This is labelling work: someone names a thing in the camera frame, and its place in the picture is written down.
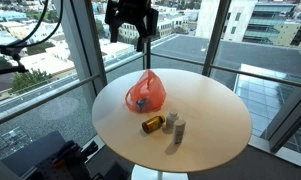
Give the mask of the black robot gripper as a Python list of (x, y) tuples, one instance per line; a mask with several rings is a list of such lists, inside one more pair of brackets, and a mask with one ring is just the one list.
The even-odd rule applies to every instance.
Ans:
[(131, 24), (139, 33), (136, 51), (142, 52), (144, 38), (156, 34), (158, 15), (151, 7), (151, 0), (108, 0), (105, 23), (110, 28), (110, 41), (117, 42), (118, 28), (122, 24)]

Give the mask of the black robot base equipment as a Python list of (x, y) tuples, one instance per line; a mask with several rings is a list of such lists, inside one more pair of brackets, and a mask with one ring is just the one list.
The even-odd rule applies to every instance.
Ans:
[(127, 180), (129, 173), (118, 163), (114, 163), (105, 174), (90, 174), (86, 161), (98, 150), (95, 141), (82, 148), (53, 131), (1, 162), (24, 180)]

